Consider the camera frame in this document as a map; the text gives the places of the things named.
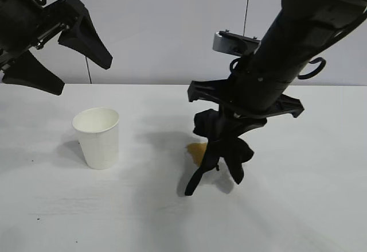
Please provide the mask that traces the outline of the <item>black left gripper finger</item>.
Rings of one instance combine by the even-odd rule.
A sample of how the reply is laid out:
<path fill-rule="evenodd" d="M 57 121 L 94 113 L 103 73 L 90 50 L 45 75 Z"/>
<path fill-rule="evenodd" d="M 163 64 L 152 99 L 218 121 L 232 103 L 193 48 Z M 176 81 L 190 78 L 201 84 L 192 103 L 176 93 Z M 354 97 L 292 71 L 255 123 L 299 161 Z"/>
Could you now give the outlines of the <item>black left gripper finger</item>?
<path fill-rule="evenodd" d="M 65 83 L 46 69 L 30 51 L 24 52 L 5 69 L 2 82 L 35 88 L 53 95 L 61 95 Z"/>
<path fill-rule="evenodd" d="M 79 16 L 73 26 L 63 30 L 58 43 L 92 60 L 103 69 L 110 69 L 112 55 L 98 36 L 89 13 Z"/>

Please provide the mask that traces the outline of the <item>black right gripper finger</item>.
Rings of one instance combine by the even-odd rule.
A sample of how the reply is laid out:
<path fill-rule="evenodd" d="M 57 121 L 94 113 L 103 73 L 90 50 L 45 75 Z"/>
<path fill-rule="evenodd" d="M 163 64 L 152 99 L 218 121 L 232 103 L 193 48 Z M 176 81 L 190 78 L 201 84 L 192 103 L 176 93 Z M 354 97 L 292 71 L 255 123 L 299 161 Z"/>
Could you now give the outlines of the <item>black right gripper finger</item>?
<path fill-rule="evenodd" d="M 219 159 L 221 156 L 221 145 L 226 132 L 229 128 L 230 119 L 228 118 L 228 110 L 223 106 L 219 105 L 217 116 L 214 119 L 211 139 L 210 139 L 210 149 L 215 158 Z"/>
<path fill-rule="evenodd" d="M 240 136 L 248 131 L 264 127 L 267 123 L 267 118 L 229 117 L 228 119 L 231 123 L 228 130 L 228 150 L 251 150 Z"/>

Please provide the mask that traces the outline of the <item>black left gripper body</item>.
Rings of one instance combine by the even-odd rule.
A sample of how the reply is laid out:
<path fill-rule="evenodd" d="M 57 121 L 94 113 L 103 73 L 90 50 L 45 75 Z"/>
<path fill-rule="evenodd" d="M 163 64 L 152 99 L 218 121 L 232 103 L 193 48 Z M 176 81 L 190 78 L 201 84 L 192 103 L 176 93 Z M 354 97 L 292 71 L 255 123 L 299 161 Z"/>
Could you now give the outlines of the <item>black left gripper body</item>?
<path fill-rule="evenodd" d="M 1 0 L 1 71 L 24 52 L 40 50 L 86 13 L 80 0 Z"/>

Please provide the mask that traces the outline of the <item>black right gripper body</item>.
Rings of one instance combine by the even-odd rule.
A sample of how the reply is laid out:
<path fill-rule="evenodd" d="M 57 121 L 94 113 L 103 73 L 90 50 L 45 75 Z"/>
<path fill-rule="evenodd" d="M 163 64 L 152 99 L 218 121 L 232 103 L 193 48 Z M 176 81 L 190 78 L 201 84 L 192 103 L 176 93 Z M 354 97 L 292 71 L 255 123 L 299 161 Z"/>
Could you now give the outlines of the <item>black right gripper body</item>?
<path fill-rule="evenodd" d="M 291 68 L 258 70 L 252 63 L 233 61 L 226 79 L 192 81 L 188 100 L 205 100 L 241 116 L 254 119 L 291 114 L 294 118 L 304 111 L 301 101 L 284 94 L 304 68 L 299 63 Z"/>

